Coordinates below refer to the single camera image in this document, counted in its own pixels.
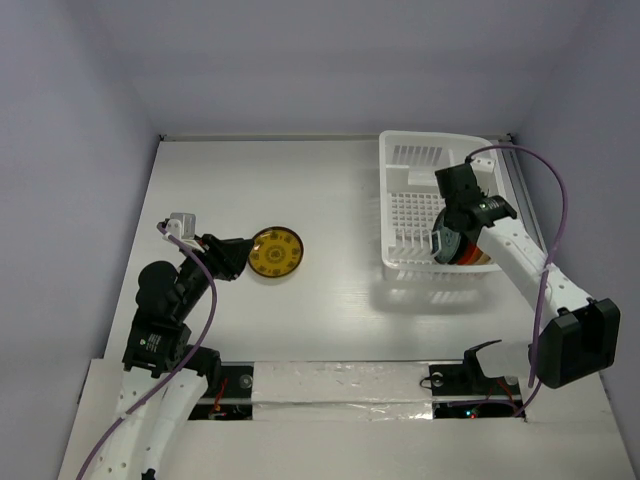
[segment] grey wall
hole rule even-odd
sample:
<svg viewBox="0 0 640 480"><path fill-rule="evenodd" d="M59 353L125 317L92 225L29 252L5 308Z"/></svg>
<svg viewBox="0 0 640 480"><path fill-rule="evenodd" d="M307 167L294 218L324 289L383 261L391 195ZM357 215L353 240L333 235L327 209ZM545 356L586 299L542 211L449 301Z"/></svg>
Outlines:
<svg viewBox="0 0 640 480"><path fill-rule="evenodd" d="M640 471L640 3L598 2L566 61L519 129L564 173L569 224L559 265L622 310L616 363L605 374L616 418ZM521 161L545 238L560 215L552 177Z"/></svg>
<svg viewBox="0 0 640 480"><path fill-rule="evenodd" d="M163 133L512 131L591 0L91 0Z"/></svg>
<svg viewBox="0 0 640 480"><path fill-rule="evenodd" d="M0 15L0 465L57 477L157 137L83 2Z"/></svg>

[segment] white plastic basket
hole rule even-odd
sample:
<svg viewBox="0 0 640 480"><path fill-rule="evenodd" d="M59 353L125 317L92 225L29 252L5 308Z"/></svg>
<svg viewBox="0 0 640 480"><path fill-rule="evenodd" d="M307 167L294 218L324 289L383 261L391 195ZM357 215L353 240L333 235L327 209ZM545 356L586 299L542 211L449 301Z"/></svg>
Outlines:
<svg viewBox="0 0 640 480"><path fill-rule="evenodd" d="M474 280L500 267L440 265L431 257L431 228L444 208L435 171L461 164L471 151L491 142L447 133L386 131L380 135L382 262L387 280ZM504 196L495 150L472 164L488 195Z"/></svg>

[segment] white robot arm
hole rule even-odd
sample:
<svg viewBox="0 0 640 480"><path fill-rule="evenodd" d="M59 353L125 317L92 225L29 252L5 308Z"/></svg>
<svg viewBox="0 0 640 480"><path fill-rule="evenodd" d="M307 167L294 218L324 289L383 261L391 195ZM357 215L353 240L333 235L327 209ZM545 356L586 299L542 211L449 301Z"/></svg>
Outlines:
<svg viewBox="0 0 640 480"><path fill-rule="evenodd" d="M442 263L459 258L455 248L441 251L444 237L458 235L464 242L456 245L476 245L500 265L534 310L541 308L537 351L526 344L491 344L475 352L481 373L520 376L523 366L526 369L531 362L544 385L558 388L609 367L620 322L616 305L609 299L594 300L550 264L544 299L538 306L547 257L528 236L515 210L503 198L481 192L469 163L437 171L436 178L446 208L434 229L439 230L432 241L434 258ZM443 229L447 235L441 235Z"/></svg>
<svg viewBox="0 0 640 480"><path fill-rule="evenodd" d="M91 480L161 478L162 460L178 438L176 432L205 393L213 394L222 388L219 352L188 346L191 331L184 320L213 278L238 278L253 240L218 240L209 234L197 237L195 215L191 214L171 214L159 229L190 253L179 269L168 262L154 262L140 273L138 310L124 352L114 423L105 434L110 436L103 437L104 443L99 442L96 447L99 450L95 466L86 477ZM176 372L183 364L184 368ZM161 384L146 403L133 408L141 402L141 396ZM78 480L84 477L93 458L89 456Z"/></svg>

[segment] cable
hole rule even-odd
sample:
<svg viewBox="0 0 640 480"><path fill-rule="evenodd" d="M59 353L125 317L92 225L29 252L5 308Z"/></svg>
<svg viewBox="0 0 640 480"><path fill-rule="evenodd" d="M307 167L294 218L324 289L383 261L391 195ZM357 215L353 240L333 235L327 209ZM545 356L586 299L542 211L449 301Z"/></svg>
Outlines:
<svg viewBox="0 0 640 480"><path fill-rule="evenodd" d="M531 402L533 402L533 399L536 398L536 395L538 395L538 392L540 391L541 386L542 386L542 382L538 380L538 384L536 385L536 388L533 389L533 392L531 392L531 395L529 395L529 398L527 398L527 401L522 404L522 406L518 409L517 412L511 415L512 417L519 417L524 413L525 409L529 405L531 405Z"/></svg>
<svg viewBox="0 0 640 480"><path fill-rule="evenodd" d="M492 394L492 389L489 389L489 393L487 394L487 398L485 398L484 400L481 400L480 402L478 402L478 400L460 400L460 401L455 401L455 402L449 402L447 403L447 406L449 407L463 407L465 405L475 405L474 408L478 408L481 407L482 405L485 405L487 403L501 403L503 405L509 405L510 407L513 407L513 402L510 402L509 400L501 400L501 399L493 399L491 398L491 394Z"/></svg>
<svg viewBox="0 0 640 480"><path fill-rule="evenodd" d="M167 234L167 230L162 226L162 223L159 223L157 228L160 231L160 233L162 233L163 235ZM133 414L141 406L147 403L149 399L151 399L151 397L153 397L156 393L162 390L171 381L171 379L173 379L173 377L175 377L178 374L178 372L182 370L182 368L187 363L189 363L189 360L191 360L191 357L195 355L198 348L200 348L200 345L202 345L202 342L204 342L204 339L207 336L207 333L209 333L209 329L211 328L211 325L213 323L213 316L216 313L218 295L216 292L216 285L213 281L213 277L211 276L211 273L209 272L209 270L207 270L207 267L204 265L204 263L202 263L202 260L200 260L198 256L195 253L193 253L187 245L182 243L173 235L168 235L168 239L171 243L175 244L185 256L188 256L189 258L191 258L191 260L193 260L196 263L196 265L198 265L200 270L202 270L202 273L204 273L204 276L209 281L209 285L211 286L211 293L212 293L211 311L209 312L209 318L207 319L207 322L205 323L204 328L202 329L202 333L200 334L200 337L198 337L198 340L196 340L196 343L193 344L193 348L189 350L189 353L185 355L185 357L180 361L180 363L178 363L176 368L174 368L171 371L171 373L169 373L169 375L167 375L165 378L160 380L155 387L153 387L147 393L145 393L142 396L142 398L140 398L140 400L134 403L125 412L127 416ZM93 461L95 456L98 454L102 446L106 443L106 441L113 434L113 432L115 432L116 429L120 425L122 425L124 421L125 420L123 417L119 417L115 422L113 422L113 424L107 429L107 431L104 432L102 437L100 437L100 440L98 440L95 446L91 449L91 452L89 452L89 455L87 455L87 458L85 459L84 463L82 464L82 467L80 468L80 471L78 472L78 475L76 476L76 480L82 480L84 475L87 473L87 470L89 470L89 466L91 465L91 462Z"/></svg>
<svg viewBox="0 0 640 480"><path fill-rule="evenodd" d="M218 392L218 394L216 395L216 398L213 401L213 407L211 407L211 410L209 411L209 416L220 411L219 402L222 396L224 395L224 390L227 388L227 383L229 383L229 379L225 378L222 381L222 386L220 387L220 391Z"/></svg>
<svg viewBox="0 0 640 480"><path fill-rule="evenodd" d="M511 393L511 390L509 390L509 387L507 387L507 385L500 379L497 380L497 383L500 386L500 388L505 391L505 393L509 397L509 400L511 400L511 404L513 406L513 411L514 412L517 411L518 407L516 407L516 402L513 401L513 394Z"/></svg>
<svg viewBox="0 0 640 480"><path fill-rule="evenodd" d="M431 387L427 387L424 382L429 382L431 383L431 376L428 377L424 377L422 380L420 380L420 387L421 388L426 388L427 390L431 390Z"/></svg>
<svg viewBox="0 0 640 480"><path fill-rule="evenodd" d="M560 172L549 162L544 159L542 156L530 150L526 147L521 147L520 145L490 145L488 147L478 148L474 150L465 159L465 163L471 163L473 161L473 156L478 153L486 152L489 150L516 150L520 152L525 152L531 155L532 157L537 158L542 163L544 163L551 173L553 173L554 177L558 181L558 185L560 186L560 193L562 194L562 216L560 217L560 225L558 226L558 231L556 232L556 236L553 239L553 243L551 244L551 249L547 254L547 259L544 262L544 267L542 270L542 276L540 277L540 287L538 289L538 300L536 302L536 312L533 320L533 339L531 342L531 370L529 372L529 388L533 387L533 383L536 378L536 372L538 371L538 337L540 336L540 322L542 320L542 307L544 306L544 295L545 290L547 288L547 278L549 277L549 270L547 267L553 263L553 260L556 256L556 251L558 250L558 246L560 245L560 239L562 235L564 235L564 229L567 225L567 214L569 209L569 199L567 194L567 187L565 186L564 180L560 176Z"/></svg>

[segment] white table surface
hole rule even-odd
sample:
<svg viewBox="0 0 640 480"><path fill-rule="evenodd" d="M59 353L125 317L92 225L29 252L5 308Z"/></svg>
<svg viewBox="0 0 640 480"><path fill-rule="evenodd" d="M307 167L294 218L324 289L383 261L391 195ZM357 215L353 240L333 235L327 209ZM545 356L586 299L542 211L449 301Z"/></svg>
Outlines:
<svg viewBox="0 0 640 480"><path fill-rule="evenodd" d="M477 282L463 305L437 301L428 285L382 279L377 142L163 142L60 479L75 478L111 421L138 273L182 260L155 229L172 211L196 213L197 231L220 238L285 225L304 241L303 263L284 282L247 270L219 283L205 345L224 361L457 359L487 339L530 335L533 313L502 273ZM209 300L188 319L194 335ZM597 375L543 388L527 415L528 423L188 422L164 478L633 478Z"/></svg>
<svg viewBox="0 0 640 480"><path fill-rule="evenodd" d="M224 361L456 359L489 339L529 338L533 312L502 272L462 304L437 286L384 281L378 172L375 141L162 142L105 358L122 358L142 268L182 261L155 228L171 212L195 213L200 234L250 238L283 225L304 242L302 264L281 282L247 268L218 283L205 346ZM188 319L194 337L209 307L207 292Z"/></svg>

